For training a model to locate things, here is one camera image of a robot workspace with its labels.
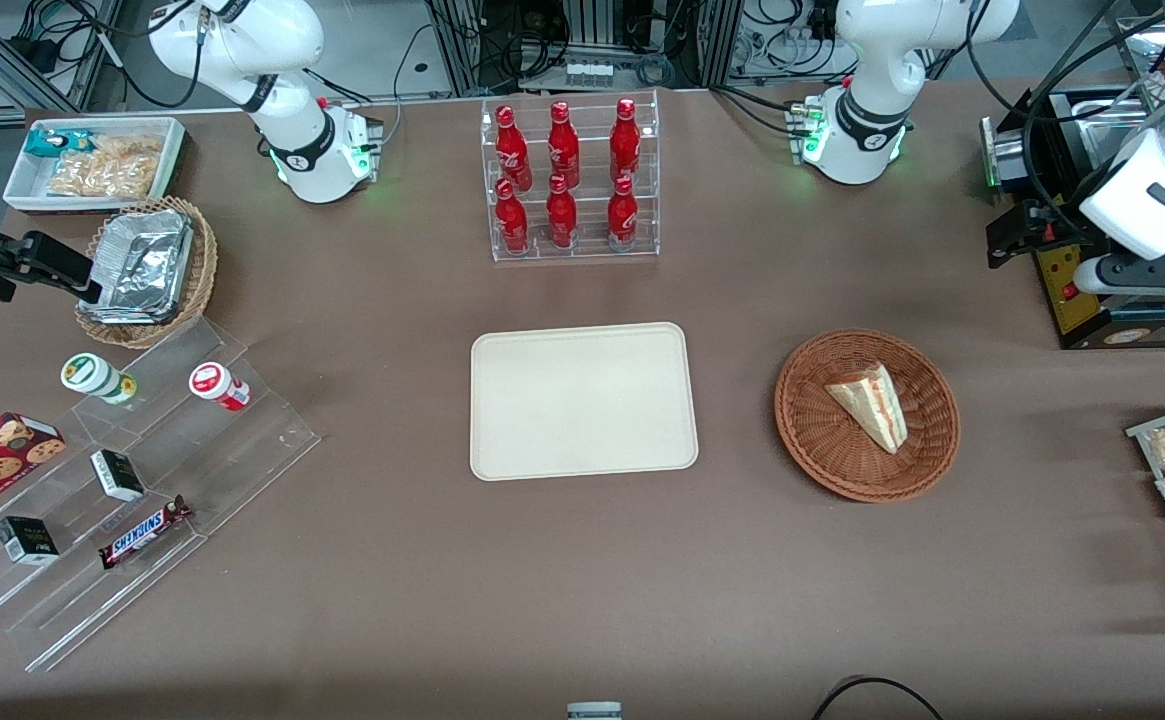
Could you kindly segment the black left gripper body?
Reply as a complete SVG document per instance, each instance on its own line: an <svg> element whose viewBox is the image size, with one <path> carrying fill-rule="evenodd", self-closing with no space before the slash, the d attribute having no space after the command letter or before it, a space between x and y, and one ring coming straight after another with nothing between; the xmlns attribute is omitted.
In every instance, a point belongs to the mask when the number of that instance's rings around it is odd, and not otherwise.
<svg viewBox="0 0 1165 720"><path fill-rule="evenodd" d="M1031 252L1031 254L1038 254L1042 250L1061 249L1061 247L1072 245L1080 247L1095 245L1094 234L1080 227L1079 224L1071 223L1072 218L1065 211L1053 209L1052 205L1048 205L1048 202L1040 202L1040 204L1043 206L1043 227L1035 230L1038 237L1036 237L1035 252Z"/></svg>

